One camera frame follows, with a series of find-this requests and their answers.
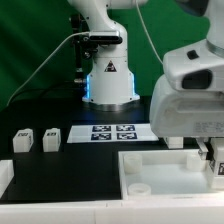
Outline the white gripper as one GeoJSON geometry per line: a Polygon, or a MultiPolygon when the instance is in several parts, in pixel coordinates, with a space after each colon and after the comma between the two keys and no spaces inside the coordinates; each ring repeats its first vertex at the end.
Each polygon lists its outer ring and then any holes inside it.
{"type": "MultiPolygon", "coordinates": [[[[177,91],[165,76],[156,82],[150,124],[158,137],[224,137],[224,94],[209,91],[177,91]]],[[[207,159],[208,148],[197,138],[198,154],[207,159]]]]}

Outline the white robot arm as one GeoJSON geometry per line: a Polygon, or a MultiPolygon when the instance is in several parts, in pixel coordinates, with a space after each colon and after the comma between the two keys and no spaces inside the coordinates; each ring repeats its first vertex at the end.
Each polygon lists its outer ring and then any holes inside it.
{"type": "MultiPolygon", "coordinates": [[[[110,9],[138,7],[148,0],[67,0],[87,22],[93,67],[83,101],[103,110],[139,99],[128,68],[127,32],[108,16],[110,9]]],[[[215,143],[224,140],[224,0],[175,0],[185,12],[206,17],[204,40],[170,51],[164,74],[154,87],[149,119],[152,132],[168,139],[192,137],[205,160],[217,158],[215,143]]]]}

